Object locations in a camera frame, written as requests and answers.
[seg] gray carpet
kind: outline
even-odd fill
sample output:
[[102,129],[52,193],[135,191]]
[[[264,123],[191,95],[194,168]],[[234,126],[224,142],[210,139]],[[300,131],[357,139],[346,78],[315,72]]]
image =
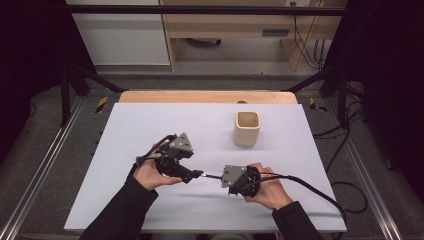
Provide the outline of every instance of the gray carpet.
[[[300,77],[286,77],[282,81],[276,76],[209,76],[187,78],[181,76],[108,76],[121,87],[131,89],[239,89],[239,90],[279,90],[301,81]],[[90,83],[93,88],[85,97],[81,112],[63,145],[55,164],[37,196],[31,210],[20,228],[19,234],[56,234],[75,235],[63,230],[70,207],[89,167],[96,141],[106,125],[113,103],[119,95]],[[102,113],[95,113],[99,99],[108,96]],[[305,113],[313,133],[320,133],[336,126],[329,112],[309,108],[309,96],[298,94],[299,103],[304,105]],[[316,98],[317,105],[326,102]],[[0,224],[4,225],[24,193],[32,176],[37,170],[49,144],[54,139],[60,124],[60,92],[53,88],[32,100],[37,106],[35,114],[28,119],[21,136],[14,145],[8,158],[0,166]],[[401,173],[389,171],[384,157],[376,145],[374,136],[361,119],[351,125],[350,138],[364,160],[375,181],[403,239],[424,239],[424,207],[414,195]],[[340,145],[342,138],[317,139],[316,144],[326,166]],[[329,179],[348,181],[360,186],[351,166],[349,155],[342,149],[329,171]],[[359,209],[363,199],[358,192],[347,186],[335,186],[337,200],[347,209]],[[386,239],[374,216],[368,208],[362,214],[348,214],[346,239]]]

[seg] black cable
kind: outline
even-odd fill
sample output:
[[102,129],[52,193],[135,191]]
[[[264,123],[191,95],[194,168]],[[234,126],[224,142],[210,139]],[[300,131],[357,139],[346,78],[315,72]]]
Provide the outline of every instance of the black cable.
[[319,59],[317,58],[318,43],[319,43],[319,39],[316,39],[315,40],[315,46],[314,46],[314,60],[315,60],[315,63],[319,63]]
[[338,126],[332,128],[330,130],[327,130],[325,132],[314,134],[313,137],[316,138],[316,137],[320,137],[320,136],[324,136],[324,135],[330,134],[330,133],[336,131],[337,129],[339,129],[341,127],[342,127],[342,125],[338,125]]
[[326,194],[324,194],[323,192],[321,192],[318,189],[314,188],[309,183],[303,181],[302,179],[300,179],[298,177],[293,177],[293,176],[288,176],[288,175],[286,176],[286,175],[280,175],[280,174],[276,174],[276,173],[261,173],[261,174],[270,174],[270,175],[273,175],[273,176],[272,177],[261,178],[261,179],[259,179],[256,182],[250,183],[250,184],[242,187],[240,190],[244,190],[244,189],[249,188],[249,187],[251,187],[251,186],[253,186],[255,184],[258,184],[258,183],[261,183],[261,182],[264,182],[264,181],[268,181],[268,180],[272,180],[272,179],[279,179],[279,178],[288,179],[288,180],[291,180],[291,181],[294,181],[294,182],[297,182],[297,183],[301,184],[302,186],[304,186],[307,189],[311,190],[313,193],[317,194],[318,196],[324,198],[325,200],[327,200],[328,202],[330,202],[331,204],[333,204],[339,210],[339,212],[340,212],[340,214],[341,214],[341,216],[343,218],[344,223],[347,224],[346,212],[345,212],[343,206],[340,205],[338,202],[336,202],[331,197],[329,197]]
[[339,133],[339,134],[334,135],[334,136],[329,136],[329,137],[316,137],[315,139],[321,139],[321,140],[334,139],[334,138],[337,138],[337,137],[343,136],[343,135],[345,135],[346,133],[347,133],[347,131],[342,132],[342,133]]
[[342,239],[343,235],[344,235],[343,232],[338,233],[337,236],[334,236],[334,233],[331,234],[331,236],[333,237],[333,240]]
[[355,121],[356,121],[356,120],[358,120],[358,119],[364,119],[364,116],[360,116],[360,115],[358,114],[358,117],[357,117],[357,118],[352,118],[351,123],[355,122]]
[[350,107],[352,107],[354,104],[361,104],[361,102],[360,101],[354,101],[354,102],[351,102],[348,106],[347,106],[347,109],[349,110],[350,109]]
[[347,92],[355,95],[358,99],[361,99],[361,100],[364,99],[364,97],[365,97],[364,92],[359,91],[356,88],[354,88],[350,84],[350,82],[348,82],[348,85],[347,85]]
[[359,209],[359,210],[350,210],[350,209],[344,209],[346,212],[348,212],[348,213],[353,213],[353,214],[360,214],[360,213],[364,213],[367,209],[368,209],[368,205],[369,205],[369,202],[368,202],[368,198],[367,198],[367,196],[365,195],[365,193],[364,193],[364,191],[362,190],[362,189],[360,189],[358,186],[356,186],[355,184],[353,184],[353,183],[350,183],[350,182],[344,182],[344,181],[337,181],[337,182],[334,182],[334,183],[332,183],[331,184],[331,186],[335,186],[335,185],[341,185],[341,184],[344,184],[344,185],[349,185],[349,186],[351,186],[351,187],[353,187],[353,188],[355,188],[356,190],[358,190],[359,191],[359,193],[362,195],[362,198],[364,199],[364,207],[362,208],[362,209]]
[[324,59],[324,47],[325,47],[325,39],[323,39],[322,43],[321,43],[321,54],[320,54],[320,60],[319,60],[321,70],[324,66],[324,61],[325,61],[325,59]]
[[349,96],[349,97],[351,97],[353,100],[355,100],[355,101],[360,101],[360,102],[362,102],[362,95],[361,96],[357,96],[356,94],[361,94],[361,93],[356,93],[356,92],[353,92],[352,90],[350,90],[350,89],[347,89],[346,90],[346,95],[347,96]]
[[207,177],[207,178],[214,178],[214,179],[222,180],[222,177],[220,177],[220,176],[215,176],[215,175],[204,174],[204,175],[201,175],[201,176],[202,176],[202,177]]
[[35,115],[35,113],[37,112],[37,105],[31,103],[31,106],[34,107],[34,111],[29,115],[28,118],[32,118]]
[[348,121],[349,121],[349,123],[353,123],[354,122],[354,120],[356,120],[355,119],[355,117],[357,116],[357,115],[360,115],[360,114],[363,114],[364,113],[364,111],[362,110],[362,109],[358,109],[358,110],[356,110],[349,118],[348,118]]
[[346,133],[342,143],[337,148],[336,152],[334,153],[333,157],[331,158],[330,163],[328,163],[327,167],[325,168],[326,174],[328,174],[328,171],[330,170],[331,165],[333,164],[334,160],[336,159],[336,157],[339,154],[340,150],[342,149],[343,145],[346,143],[348,137],[349,137],[349,129],[347,130],[347,133]]
[[159,142],[157,142],[145,155],[141,157],[137,157],[136,162],[133,164],[130,172],[128,173],[127,179],[134,174],[135,170],[137,170],[137,168],[141,165],[141,163],[144,160],[146,160],[153,153],[153,151],[155,151],[163,142],[165,142],[166,140],[173,140],[175,138],[176,138],[175,135],[168,135],[162,138]]
[[[308,49],[306,48],[306,44],[304,43],[302,36],[299,33],[299,30],[297,29],[297,20],[296,20],[296,16],[293,16],[294,18],[294,43],[297,46],[297,49],[299,49],[300,53],[302,54],[303,58],[305,59],[306,63],[308,64],[309,67],[313,68],[313,69],[318,69],[317,68],[317,64],[312,60],[311,56],[309,55]],[[300,48],[299,44],[297,43],[297,34],[299,34],[299,38],[300,41],[303,44],[303,48],[305,49],[306,55],[308,56],[309,60],[315,64],[315,66],[311,66],[311,64],[309,63],[308,59],[306,58],[305,54],[303,53],[302,49]]]

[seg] aluminum rail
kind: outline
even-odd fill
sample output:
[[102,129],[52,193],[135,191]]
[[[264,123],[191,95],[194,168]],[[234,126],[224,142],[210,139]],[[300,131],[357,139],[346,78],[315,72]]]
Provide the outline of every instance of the aluminum rail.
[[69,131],[71,130],[75,122],[75,119],[78,116],[83,102],[83,97],[77,97],[72,109],[73,114],[71,118],[68,120],[67,124],[64,127],[61,127],[59,129],[53,143],[51,144],[49,150],[44,156],[44,159],[41,162],[37,172],[35,173],[33,179],[31,180],[25,193],[23,194],[21,200],[15,208],[15,211],[12,213],[7,223],[1,229],[0,240],[12,240],[18,234],[18,231],[22,226],[23,221],[25,220],[29,210],[31,209],[31,206],[34,203],[37,194],[40,192],[44,180],[47,178],[47,175],[51,167],[53,166],[53,163],[55,162],[56,157],[59,154],[59,151],[62,148],[63,143],[65,142],[66,137],[68,136]]
[[[333,120],[338,123],[338,118],[336,115],[336,107],[331,101],[325,100],[327,106],[329,106],[329,111],[333,117]],[[350,160],[352,167],[355,170],[356,176],[358,177],[359,182],[364,188],[364,192],[369,200],[369,204],[374,212],[374,216],[377,219],[378,224],[380,225],[381,231],[387,240],[402,240],[402,236],[397,228],[395,221],[392,218],[392,215],[389,212],[386,204],[380,192],[378,191],[377,186],[374,183],[374,180],[371,178],[371,174],[368,172],[365,167],[360,154],[355,148],[355,145],[352,139],[348,139],[346,142],[346,151],[350,155]]]
[[47,5],[48,10],[91,14],[215,14],[215,15],[296,15],[345,16],[365,14],[361,10],[318,7],[261,6],[152,6],[152,5]]

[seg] wooden table edge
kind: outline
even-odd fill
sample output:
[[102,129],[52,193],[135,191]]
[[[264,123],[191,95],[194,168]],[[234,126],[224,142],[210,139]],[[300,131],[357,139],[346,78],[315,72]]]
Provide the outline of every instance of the wooden table edge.
[[126,91],[120,103],[298,104],[292,92],[280,91]]

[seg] black sleeve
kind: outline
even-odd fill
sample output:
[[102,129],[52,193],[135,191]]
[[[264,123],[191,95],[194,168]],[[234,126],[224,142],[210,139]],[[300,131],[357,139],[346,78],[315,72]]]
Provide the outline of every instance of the black sleeve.
[[285,240],[323,239],[299,202],[293,202],[272,212]]
[[157,197],[156,191],[148,191],[134,177],[128,178],[80,239],[137,239],[145,215]]

